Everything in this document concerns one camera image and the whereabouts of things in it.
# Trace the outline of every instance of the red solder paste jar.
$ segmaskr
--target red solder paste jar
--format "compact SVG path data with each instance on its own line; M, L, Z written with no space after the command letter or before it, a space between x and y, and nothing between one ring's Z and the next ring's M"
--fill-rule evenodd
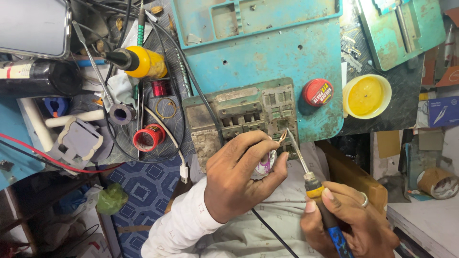
M309 105L320 107L333 98L333 86L326 79L312 79L304 85L301 95Z
M134 134L134 146L139 151L152 151L158 144L161 144L166 138L166 131L164 128L157 124L152 123L147 125L144 129L138 130Z

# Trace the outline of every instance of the cloth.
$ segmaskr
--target cloth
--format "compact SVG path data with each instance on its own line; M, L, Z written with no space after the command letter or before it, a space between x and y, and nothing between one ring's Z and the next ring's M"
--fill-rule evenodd
M325 180L329 172L323 172L314 143L301 144L300 148L309 169L320 180ZM141 249L143 258L291 257L252 211L227 224L216 222L204 203L207 178L199 172L197 159L192 159L190 168L191 178L199 182L189 192L177 197L171 211L153 224ZM301 214L306 206L301 164L298 160L291 160L287 162L287 168L287 179L255 210L299 257L322 257L305 241L300 228Z
M139 79L130 77L127 73L123 72L110 77L107 82L107 88L115 104L131 104L137 110L137 102L133 98L133 87L139 82ZM102 99L105 104L105 109L109 112L112 106L104 91L102 91Z

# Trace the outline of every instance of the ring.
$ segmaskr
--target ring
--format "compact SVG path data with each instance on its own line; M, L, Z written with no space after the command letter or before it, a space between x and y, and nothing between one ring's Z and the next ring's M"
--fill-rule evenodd
M362 207L367 207L368 206L368 197L364 192L360 192L364 197L365 197L365 202L362 204Z

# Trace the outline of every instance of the blue patterned floor mat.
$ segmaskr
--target blue patterned floor mat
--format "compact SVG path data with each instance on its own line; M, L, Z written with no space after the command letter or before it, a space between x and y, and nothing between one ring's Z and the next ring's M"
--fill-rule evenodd
M179 156L160 164L127 162L115 169L108 178L121 184L128 194L128 202L113 215L116 227L153 225L164 210L180 180ZM124 258L141 258L140 248L148 231L119 234Z

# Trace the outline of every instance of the white plastic tube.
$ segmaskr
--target white plastic tube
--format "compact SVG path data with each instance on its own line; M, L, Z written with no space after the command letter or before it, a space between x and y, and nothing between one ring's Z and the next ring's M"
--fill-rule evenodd
M35 133L40 140L43 150L48 152L54 145L54 141L51 138L51 134L48 131L48 128L45 126L43 117L41 116L40 111L38 110L37 103L31 98L22 98L20 99L22 105L24 105L24 110L27 113L32 126L34 127Z
M64 126L67 123L67 121L71 118L78 118L81 119L81 121L83 122L101 120L104 119L104 111L102 109L99 109L75 115L63 116L59 118L49 118L45 120L45 124L49 128Z

